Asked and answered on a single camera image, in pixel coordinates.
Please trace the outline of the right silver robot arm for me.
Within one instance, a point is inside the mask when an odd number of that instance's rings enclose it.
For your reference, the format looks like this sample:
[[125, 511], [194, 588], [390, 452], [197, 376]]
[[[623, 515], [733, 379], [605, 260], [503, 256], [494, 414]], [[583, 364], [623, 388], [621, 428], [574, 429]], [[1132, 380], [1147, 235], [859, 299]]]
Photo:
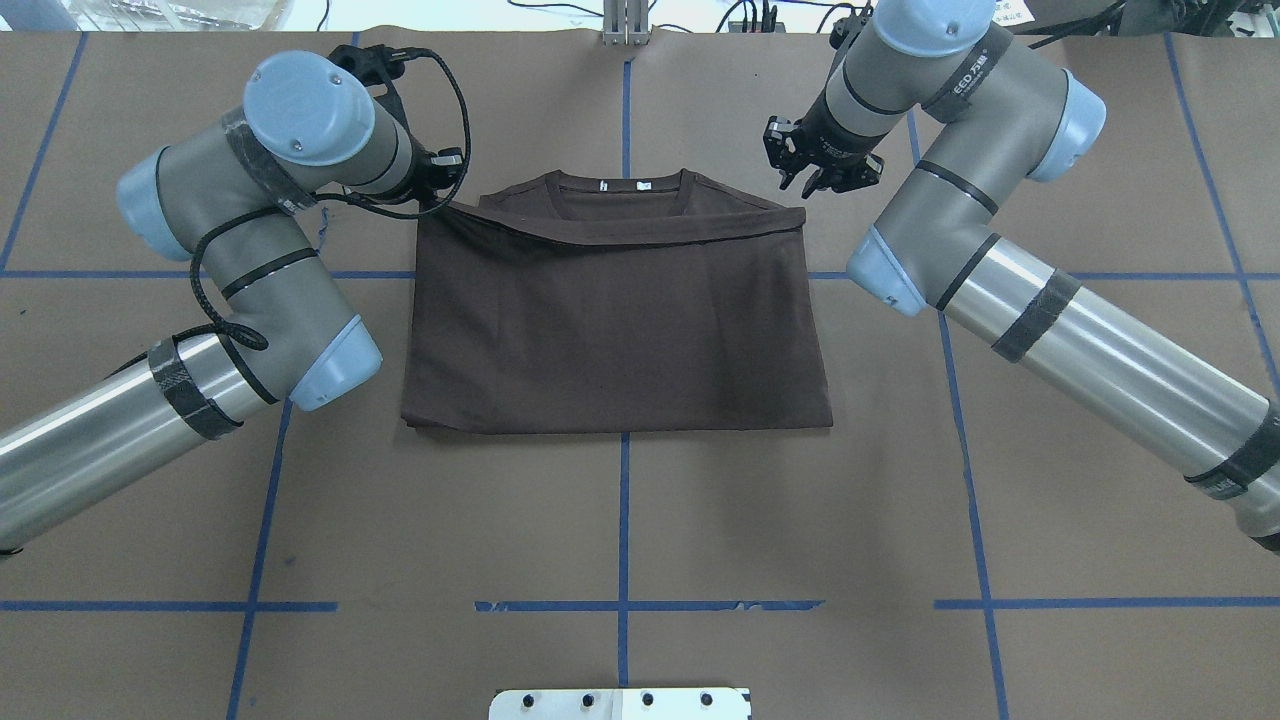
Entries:
[[951, 318], [1229, 506], [1277, 552], [1277, 402], [1135, 319], [992, 227], [1024, 181], [1068, 173], [1105, 101], [996, 22], [995, 1], [878, 1], [847, 32], [805, 114], [772, 117], [769, 164], [804, 196], [876, 184], [879, 142], [911, 110], [941, 124], [847, 260], [905, 316]]

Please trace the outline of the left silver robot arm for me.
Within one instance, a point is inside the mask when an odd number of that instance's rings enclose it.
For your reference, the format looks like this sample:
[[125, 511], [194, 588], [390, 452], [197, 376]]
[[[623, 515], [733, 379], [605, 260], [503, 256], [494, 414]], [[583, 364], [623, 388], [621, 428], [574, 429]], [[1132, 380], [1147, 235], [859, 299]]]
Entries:
[[265, 407], [314, 410], [379, 372], [375, 340], [297, 217], [337, 201], [416, 222], [454, 199], [472, 140], [425, 149], [396, 87], [421, 59], [442, 58], [278, 53], [239, 105], [119, 179], [119, 213], [186, 265], [204, 322], [3, 434], [3, 557]]

